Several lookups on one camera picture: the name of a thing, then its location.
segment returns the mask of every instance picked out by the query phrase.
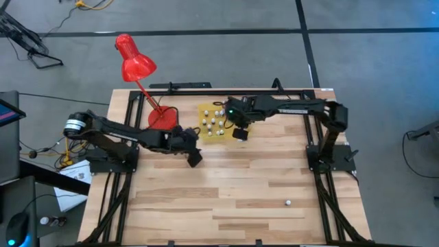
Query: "yellow board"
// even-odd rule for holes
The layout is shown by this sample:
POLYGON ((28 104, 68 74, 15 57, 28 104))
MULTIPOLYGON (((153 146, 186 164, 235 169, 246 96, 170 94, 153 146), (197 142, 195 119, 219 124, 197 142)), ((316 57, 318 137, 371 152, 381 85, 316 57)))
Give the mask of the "yellow board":
MULTIPOLYGON (((199 137, 203 141, 223 141, 227 139, 232 139, 232 133, 233 133, 233 127, 226 129, 224 127, 224 122, 226 121, 226 114, 215 116, 215 111, 220 112, 221 110, 224 110, 222 106, 216 106, 213 103, 207 103, 207 104, 199 104, 198 105, 198 125, 201 129, 199 137), (204 114, 204 111, 208 111, 208 115, 206 116, 204 114), (208 125, 211 125, 211 132, 212 135, 209 136, 209 130, 207 128, 208 125), (217 135, 217 131, 224 131, 224 134, 217 135)), ((232 123, 228 122, 226 123, 226 126, 229 127, 232 123)))

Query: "gray carpet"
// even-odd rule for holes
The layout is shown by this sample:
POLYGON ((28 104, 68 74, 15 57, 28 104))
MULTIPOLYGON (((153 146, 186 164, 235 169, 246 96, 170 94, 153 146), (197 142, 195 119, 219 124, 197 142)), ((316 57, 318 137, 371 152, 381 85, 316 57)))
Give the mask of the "gray carpet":
MULTIPOLYGON (((416 0, 303 0, 310 29, 438 27, 439 5, 416 0)), ((35 32, 59 25, 72 1, 12 0, 7 12, 35 32)), ((195 30, 215 28, 300 28, 293 0, 115 0, 102 11, 78 11, 59 32, 195 30)), ((158 70, 149 83, 211 82, 214 87, 310 87, 300 34, 137 36, 139 49, 158 70)), ((404 164, 405 131, 439 120, 439 34, 311 34, 320 86, 334 88, 350 110, 348 140, 355 157, 370 231, 377 242, 437 246, 439 181, 420 178, 404 164)), ((133 89, 120 76, 115 37, 45 39, 65 66, 39 71, 19 62, 5 38, 0 91, 18 90, 108 102, 113 89, 133 89)), ((25 52, 17 47, 19 56, 25 52)), ((105 106, 21 97, 27 118, 21 139, 33 147, 52 144, 70 113, 105 106)), ((430 138, 407 142, 407 158, 423 174, 439 176, 439 155, 430 138)), ((52 158, 38 158, 51 165, 52 158)), ((56 207, 53 201, 41 207, 56 207)), ((76 241, 82 208, 67 214, 68 228, 43 238, 41 246, 76 241)))

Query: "wire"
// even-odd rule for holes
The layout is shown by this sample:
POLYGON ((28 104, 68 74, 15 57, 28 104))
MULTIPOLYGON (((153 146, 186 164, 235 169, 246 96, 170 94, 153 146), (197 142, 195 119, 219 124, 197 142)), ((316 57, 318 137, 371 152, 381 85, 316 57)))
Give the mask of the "wire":
POLYGON ((404 143, 405 143, 405 137, 409 138, 409 133, 414 132, 412 131, 407 131, 406 133, 404 133, 403 135, 403 157, 404 157, 404 161, 405 164, 411 169, 412 172, 414 172, 416 175, 423 177, 423 178, 439 178, 439 176, 426 176, 426 175, 422 175, 420 173, 418 173, 417 171, 415 171, 412 166, 410 166, 410 164, 407 161, 407 157, 405 156, 405 148, 404 148, 404 143))
POLYGON ((70 101, 70 102, 79 102, 79 103, 86 103, 86 104, 97 104, 97 105, 101 105, 101 106, 109 106, 110 105, 110 104, 105 104, 105 103, 88 102, 88 101, 77 100, 77 99, 66 99, 66 98, 63 98, 63 97, 55 97, 55 96, 47 96, 47 95, 37 95, 37 94, 33 94, 33 93, 19 93, 19 95, 27 95, 27 96, 34 96, 34 97, 45 97, 45 98, 49 98, 49 99, 60 99, 60 100, 65 100, 65 101, 70 101))
POLYGON ((86 5, 83 2, 83 0, 76 1, 75 5, 76 5, 76 7, 86 7, 89 10, 103 10, 104 8, 107 8, 113 1, 114 0, 108 0, 108 2, 106 4, 104 4, 104 6, 102 6, 102 7, 96 7, 96 6, 95 7, 91 7, 91 6, 88 6, 88 5, 86 5))
POLYGON ((21 140, 19 140, 19 142, 24 145, 25 147, 29 148, 31 151, 27 152, 27 153, 20 153, 21 155, 28 155, 30 157, 31 152, 35 152, 36 155, 41 155, 41 156, 56 156, 56 155, 60 155, 61 153, 59 153, 58 151, 54 150, 54 147, 56 145, 58 145, 60 143, 61 140, 63 140, 65 137, 61 137, 59 140, 57 140, 52 146, 47 147, 47 148, 39 148, 39 149, 35 149, 35 148, 31 148, 30 146, 24 144, 24 142, 22 142, 21 140), (47 151, 54 151, 55 154, 41 154, 42 152, 47 152, 47 151))
MULTIPOLYGON (((105 0, 100 1, 98 4, 94 5, 93 7, 96 8, 97 6, 101 5, 103 2, 105 2, 105 0)), ((92 10, 90 8, 84 8, 84 7, 78 7, 79 10, 92 10)))
POLYGON ((349 175, 351 175, 351 177, 353 177, 354 179, 355 179, 355 181, 357 181, 357 184, 359 185, 359 181, 358 181, 358 178, 357 178, 357 176, 356 175, 354 175, 354 173, 353 172, 350 172, 350 171, 346 171, 349 175))
POLYGON ((71 17, 71 13, 74 11, 74 10, 76 10, 78 7, 74 7, 73 9, 71 9, 70 11, 69 11, 69 15, 68 15, 68 17, 66 17, 66 18, 64 18, 62 21, 61 21, 61 24, 59 24, 59 26, 57 26, 57 27, 54 27, 54 28, 52 28, 52 29, 50 29, 42 38, 41 38, 41 40, 43 40, 44 38, 46 38, 52 31, 54 31, 54 30, 56 30, 56 31, 58 31, 58 29, 60 29, 61 27, 62 27, 62 24, 64 24, 64 22, 67 20, 67 19, 69 19, 70 17, 71 17))
POLYGON ((52 196, 52 197, 55 197, 55 198, 61 198, 61 197, 65 197, 65 196, 73 197, 73 196, 83 196, 83 195, 80 195, 80 194, 75 194, 75 195, 62 195, 62 196, 54 196, 54 195, 51 195, 51 194, 43 194, 43 195, 39 195, 39 196, 35 197, 33 200, 31 200, 29 203, 27 203, 26 207, 23 209, 22 212, 26 211, 27 207, 28 207, 31 203, 33 203, 36 199, 38 199, 38 198, 42 198, 43 196, 52 196))
POLYGON ((99 218, 97 219, 98 222, 101 221, 102 212, 104 210, 105 199, 106 199, 106 194, 107 194, 107 187, 108 187, 108 181, 110 181, 110 177, 111 177, 111 172, 108 173, 107 180, 105 181, 105 187, 104 187, 105 189, 104 189, 104 194, 102 195, 101 209, 99 210, 99 218))
POLYGON ((9 39, 8 36, 6 36, 6 38, 8 39, 8 41, 9 41, 9 43, 11 44, 12 48, 14 48, 16 59, 17 59, 18 61, 20 61, 20 62, 28 61, 29 58, 28 58, 28 59, 20 59, 20 58, 19 58, 19 53, 16 51, 14 44, 12 44, 12 41, 9 39))

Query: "paper sheet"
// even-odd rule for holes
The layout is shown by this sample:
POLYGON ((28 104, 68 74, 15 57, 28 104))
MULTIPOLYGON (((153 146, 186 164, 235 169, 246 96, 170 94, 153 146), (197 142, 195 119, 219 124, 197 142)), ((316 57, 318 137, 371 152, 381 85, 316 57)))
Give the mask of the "paper sheet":
MULTIPOLYGON (((75 165, 71 165, 68 168, 66 168, 64 171, 61 170, 60 174, 69 176, 74 179, 81 180, 84 183, 91 183, 91 173, 90 173, 90 166, 89 162, 84 160, 79 163, 76 163, 75 165)), ((84 202, 87 200, 87 196, 76 195, 76 193, 65 191, 63 189, 55 188, 55 194, 56 196, 63 196, 63 195, 72 195, 72 196, 63 196, 59 197, 58 204, 60 205, 60 210, 62 212, 68 211, 72 209, 73 207, 76 207, 81 202, 84 202)))

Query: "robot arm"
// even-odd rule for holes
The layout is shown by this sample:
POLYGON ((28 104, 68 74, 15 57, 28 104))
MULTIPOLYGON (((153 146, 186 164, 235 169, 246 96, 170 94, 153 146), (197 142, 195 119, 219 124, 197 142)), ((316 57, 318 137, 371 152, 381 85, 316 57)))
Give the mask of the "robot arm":
POLYGON ((224 103, 226 117, 238 128, 234 129, 234 138, 246 140, 248 132, 244 130, 251 123, 264 121, 275 114, 314 115, 328 129, 319 144, 319 157, 326 163, 333 162, 333 146, 338 134, 348 128, 348 109, 337 102, 324 99, 274 99, 269 95, 258 95, 236 99, 229 97, 224 103))
POLYGON ((134 141, 153 152, 163 154, 188 154, 188 162, 195 167, 201 160, 200 150, 196 147, 198 135, 192 128, 183 130, 176 126, 172 130, 138 129, 98 117, 90 110, 85 113, 73 113, 64 127, 64 136, 73 140, 85 140, 105 150, 112 158, 124 161, 130 147, 117 143, 107 135, 134 141))

